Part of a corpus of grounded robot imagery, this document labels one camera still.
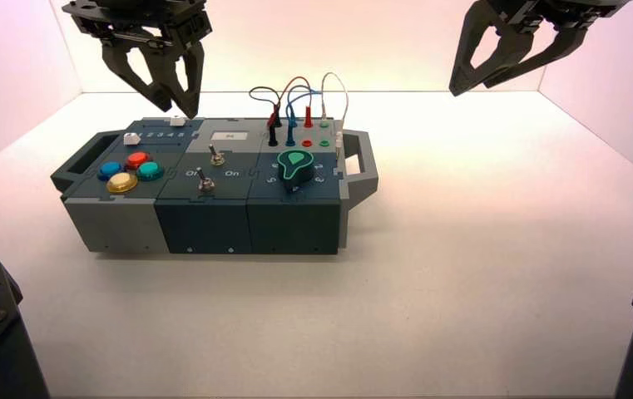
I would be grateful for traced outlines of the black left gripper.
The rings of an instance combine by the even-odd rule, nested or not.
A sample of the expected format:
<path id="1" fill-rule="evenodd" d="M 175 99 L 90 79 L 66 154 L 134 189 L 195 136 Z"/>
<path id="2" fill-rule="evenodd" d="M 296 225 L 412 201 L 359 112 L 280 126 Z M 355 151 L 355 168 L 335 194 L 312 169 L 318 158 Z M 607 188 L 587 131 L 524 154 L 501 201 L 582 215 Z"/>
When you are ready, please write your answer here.
<path id="1" fill-rule="evenodd" d="M 186 117 L 196 117 L 205 58 L 200 41 L 212 32 L 204 1 L 70 1 L 62 10 L 81 32 L 101 40 L 103 61 L 126 84 L 161 110 L 172 108 L 173 100 Z M 128 61 L 128 52 L 136 47 L 141 48 L 150 83 Z M 170 67 L 171 92 L 166 88 L 166 63 L 146 49 L 180 53 Z M 180 63 L 186 87 L 177 71 Z"/>

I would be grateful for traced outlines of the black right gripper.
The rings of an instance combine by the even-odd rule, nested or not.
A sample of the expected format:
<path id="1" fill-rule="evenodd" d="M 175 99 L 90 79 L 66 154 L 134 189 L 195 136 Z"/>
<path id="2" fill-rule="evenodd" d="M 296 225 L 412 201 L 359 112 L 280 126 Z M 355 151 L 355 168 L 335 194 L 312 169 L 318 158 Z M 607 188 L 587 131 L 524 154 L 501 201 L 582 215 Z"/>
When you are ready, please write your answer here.
<path id="1" fill-rule="evenodd" d="M 567 57 L 583 43 L 587 33 L 583 28 L 598 18 L 613 16 L 628 2 L 475 1 L 463 20 L 449 91 L 459 96 L 481 83 L 491 88 Z M 532 49 L 534 33 L 542 21 L 559 30 L 543 51 L 522 61 Z M 489 27 L 498 35 L 497 47 L 487 60 L 474 66 L 472 56 Z"/>

